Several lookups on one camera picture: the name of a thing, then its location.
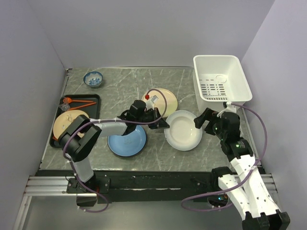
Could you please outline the white fluted deep plate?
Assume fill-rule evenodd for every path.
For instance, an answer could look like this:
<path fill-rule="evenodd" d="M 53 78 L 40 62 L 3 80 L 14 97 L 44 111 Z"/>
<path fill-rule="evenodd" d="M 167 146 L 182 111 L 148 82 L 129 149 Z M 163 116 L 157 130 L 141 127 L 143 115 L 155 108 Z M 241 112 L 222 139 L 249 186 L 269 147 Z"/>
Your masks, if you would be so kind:
<path fill-rule="evenodd" d="M 202 138 L 202 130 L 195 127 L 195 118 L 189 111 L 178 110 L 166 119 L 170 128 L 166 128 L 164 134 L 171 147 L 179 151 L 189 151 L 197 147 Z"/>

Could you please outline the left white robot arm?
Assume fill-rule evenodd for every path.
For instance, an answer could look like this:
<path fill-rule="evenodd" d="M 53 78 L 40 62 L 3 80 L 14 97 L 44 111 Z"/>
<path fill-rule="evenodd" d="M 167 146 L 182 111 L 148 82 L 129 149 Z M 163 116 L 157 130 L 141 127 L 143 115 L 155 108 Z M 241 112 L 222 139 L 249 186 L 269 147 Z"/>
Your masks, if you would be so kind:
<path fill-rule="evenodd" d="M 155 99 L 135 100 L 129 109 L 112 119 L 89 119 L 77 116 L 58 137 L 63 156 L 71 164 L 78 187 L 88 193 L 95 187 L 95 173 L 89 162 L 89 154 L 99 137 L 126 136 L 138 125 L 150 129 L 170 128 L 163 114 L 154 106 Z"/>

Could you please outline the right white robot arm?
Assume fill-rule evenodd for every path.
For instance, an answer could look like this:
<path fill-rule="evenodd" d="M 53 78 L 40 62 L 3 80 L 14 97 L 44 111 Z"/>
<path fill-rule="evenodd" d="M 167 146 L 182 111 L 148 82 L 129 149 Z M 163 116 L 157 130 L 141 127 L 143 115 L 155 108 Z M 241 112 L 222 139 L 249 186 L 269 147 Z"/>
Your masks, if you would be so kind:
<path fill-rule="evenodd" d="M 239 180 L 228 167 L 212 170 L 211 188 L 225 193 L 242 218 L 245 230 L 285 230 L 290 224 L 287 212 L 282 212 L 270 196 L 257 168 L 249 142 L 241 137 L 240 117 L 233 112 L 218 114 L 210 108 L 194 119 L 195 127 L 204 122 L 207 134 L 217 136 Z"/>

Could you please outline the white plastic bin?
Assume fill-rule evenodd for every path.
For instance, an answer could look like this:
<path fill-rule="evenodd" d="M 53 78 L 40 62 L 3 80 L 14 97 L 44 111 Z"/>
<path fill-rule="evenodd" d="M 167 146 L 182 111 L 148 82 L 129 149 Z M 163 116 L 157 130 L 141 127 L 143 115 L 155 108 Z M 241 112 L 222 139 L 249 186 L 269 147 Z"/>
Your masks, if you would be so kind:
<path fill-rule="evenodd" d="M 224 102 L 243 105 L 252 99 L 240 60 L 233 55 L 196 55 L 193 84 L 200 113 L 206 108 L 220 112 Z"/>

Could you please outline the cream plate with twig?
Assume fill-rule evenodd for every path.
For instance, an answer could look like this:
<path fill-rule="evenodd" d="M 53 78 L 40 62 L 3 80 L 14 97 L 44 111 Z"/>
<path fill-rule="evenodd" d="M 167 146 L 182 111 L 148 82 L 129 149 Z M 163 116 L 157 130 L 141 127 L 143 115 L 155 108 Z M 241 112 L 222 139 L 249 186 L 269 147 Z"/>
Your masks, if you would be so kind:
<path fill-rule="evenodd" d="M 158 100 L 155 102 L 155 108 L 158 108 L 161 115 L 163 114 L 165 110 L 165 101 L 164 101 L 162 94 L 164 95 L 166 99 L 166 104 L 167 104 L 166 112 L 163 115 L 163 118 L 165 118 L 177 110 L 178 102 L 177 102 L 177 98 L 175 97 L 175 95 L 167 89 L 156 88 L 155 90 L 149 92 L 150 96 L 156 95 L 158 97 Z"/>

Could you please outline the blue plate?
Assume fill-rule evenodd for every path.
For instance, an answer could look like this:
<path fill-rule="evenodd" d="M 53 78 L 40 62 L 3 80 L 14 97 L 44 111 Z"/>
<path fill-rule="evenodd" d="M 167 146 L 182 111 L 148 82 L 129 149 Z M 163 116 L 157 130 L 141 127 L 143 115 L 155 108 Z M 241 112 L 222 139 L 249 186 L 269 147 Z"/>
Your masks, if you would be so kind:
<path fill-rule="evenodd" d="M 122 158 L 133 157 L 139 154 L 147 143 L 147 134 L 142 126 L 125 136 L 112 135 L 107 138 L 109 149 Z"/>

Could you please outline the black base beam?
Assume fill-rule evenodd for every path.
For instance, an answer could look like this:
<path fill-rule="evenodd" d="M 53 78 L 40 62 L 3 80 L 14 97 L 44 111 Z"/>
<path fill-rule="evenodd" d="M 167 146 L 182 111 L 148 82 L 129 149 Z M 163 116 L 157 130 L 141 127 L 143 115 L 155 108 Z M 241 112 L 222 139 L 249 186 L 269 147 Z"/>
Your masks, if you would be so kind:
<path fill-rule="evenodd" d="M 85 183 L 71 178 L 67 192 L 81 195 L 98 192 L 99 203 L 105 203 L 104 197 L 110 203 L 176 201 L 218 191 L 217 178 L 230 172 L 227 167 L 211 172 L 98 171 Z"/>

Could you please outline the black tray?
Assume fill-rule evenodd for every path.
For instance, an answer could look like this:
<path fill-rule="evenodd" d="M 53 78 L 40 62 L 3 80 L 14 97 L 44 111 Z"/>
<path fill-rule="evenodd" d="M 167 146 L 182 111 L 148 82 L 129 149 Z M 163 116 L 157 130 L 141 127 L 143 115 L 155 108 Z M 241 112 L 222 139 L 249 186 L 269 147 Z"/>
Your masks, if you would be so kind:
<path fill-rule="evenodd" d="M 64 97 L 69 97 L 72 99 L 76 99 L 76 100 L 89 100 L 89 101 L 93 101 L 96 102 L 95 105 L 89 106 L 89 107 L 84 107 L 81 108 L 79 110 L 82 110 L 84 112 L 86 112 L 90 118 L 93 119 L 98 119 L 100 116 L 100 105 L 101 105 L 101 98 L 98 94 L 66 94 L 63 97 L 61 97 L 59 104 L 63 103 L 63 98 Z M 77 107 L 80 105 L 84 105 L 84 104 L 88 104 L 88 103 L 70 103 L 70 107 Z"/>

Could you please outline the blue white porcelain bowl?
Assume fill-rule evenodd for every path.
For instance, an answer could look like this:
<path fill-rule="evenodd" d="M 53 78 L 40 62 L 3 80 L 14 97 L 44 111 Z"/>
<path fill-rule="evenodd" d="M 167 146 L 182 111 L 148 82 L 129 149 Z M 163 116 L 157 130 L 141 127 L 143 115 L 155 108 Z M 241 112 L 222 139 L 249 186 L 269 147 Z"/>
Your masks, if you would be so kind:
<path fill-rule="evenodd" d="M 83 82 L 91 88 L 98 88 L 103 82 L 103 75 L 98 71 L 88 72 L 83 77 Z"/>

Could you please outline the orange chopstick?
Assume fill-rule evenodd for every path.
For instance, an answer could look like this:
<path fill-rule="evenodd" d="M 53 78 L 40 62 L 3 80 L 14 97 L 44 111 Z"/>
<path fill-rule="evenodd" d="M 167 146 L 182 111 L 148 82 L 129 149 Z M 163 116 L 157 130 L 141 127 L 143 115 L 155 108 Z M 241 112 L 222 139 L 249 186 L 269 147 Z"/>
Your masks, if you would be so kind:
<path fill-rule="evenodd" d="M 96 104 L 96 102 L 87 103 L 87 104 L 80 105 L 80 106 L 77 106 L 77 107 L 72 107 L 72 108 L 70 108 L 68 111 L 71 111 L 71 110 L 78 110 L 78 109 L 81 109 L 81 108 L 84 108 L 84 107 L 89 107 L 89 106 L 92 106 L 92 105 L 95 105 L 95 104 Z"/>

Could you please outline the orange spoon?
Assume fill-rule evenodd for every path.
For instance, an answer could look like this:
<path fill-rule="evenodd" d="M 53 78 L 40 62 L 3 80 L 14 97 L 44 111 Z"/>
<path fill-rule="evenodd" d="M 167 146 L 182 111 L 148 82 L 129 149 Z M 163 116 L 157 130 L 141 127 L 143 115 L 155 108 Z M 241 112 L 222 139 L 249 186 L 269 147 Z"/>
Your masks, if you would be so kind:
<path fill-rule="evenodd" d="M 67 103 L 67 104 L 70 104 L 70 103 L 93 103 L 93 101 L 89 101 L 89 100 L 76 100 L 76 99 L 72 99 L 72 98 L 69 98 L 69 97 L 64 97 L 63 98 L 63 102 L 64 103 Z"/>

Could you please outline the clear plastic cup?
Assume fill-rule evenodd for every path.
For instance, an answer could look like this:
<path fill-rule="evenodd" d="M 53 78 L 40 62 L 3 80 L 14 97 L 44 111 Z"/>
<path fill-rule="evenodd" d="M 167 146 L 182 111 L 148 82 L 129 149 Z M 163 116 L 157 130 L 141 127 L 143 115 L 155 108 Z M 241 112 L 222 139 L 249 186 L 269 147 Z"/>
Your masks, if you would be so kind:
<path fill-rule="evenodd" d="M 59 109 L 61 109 L 64 112 L 70 110 L 69 103 L 62 103 L 62 104 L 58 105 L 58 107 L 59 107 Z"/>

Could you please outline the cream plate with bird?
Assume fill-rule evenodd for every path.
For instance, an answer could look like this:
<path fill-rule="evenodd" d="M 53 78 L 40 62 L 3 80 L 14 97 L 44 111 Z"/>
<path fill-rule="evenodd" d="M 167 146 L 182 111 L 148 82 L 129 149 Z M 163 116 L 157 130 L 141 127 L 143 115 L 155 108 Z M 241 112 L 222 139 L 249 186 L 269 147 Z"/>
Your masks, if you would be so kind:
<path fill-rule="evenodd" d="M 53 135 L 55 140 L 58 140 L 59 136 L 79 115 L 85 115 L 87 118 L 89 118 L 89 115 L 82 110 L 66 111 L 56 118 L 53 125 Z"/>

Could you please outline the aluminium rail frame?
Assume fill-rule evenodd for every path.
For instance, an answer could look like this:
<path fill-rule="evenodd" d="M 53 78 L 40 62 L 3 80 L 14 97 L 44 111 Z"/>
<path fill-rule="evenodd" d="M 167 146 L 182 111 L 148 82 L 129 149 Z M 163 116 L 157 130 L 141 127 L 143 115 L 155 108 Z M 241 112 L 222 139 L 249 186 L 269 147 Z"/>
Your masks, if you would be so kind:
<path fill-rule="evenodd" d="M 67 193 L 69 182 L 64 176 L 30 176 L 23 194 L 13 230 L 22 230 L 31 204 L 36 196 L 72 196 Z"/>

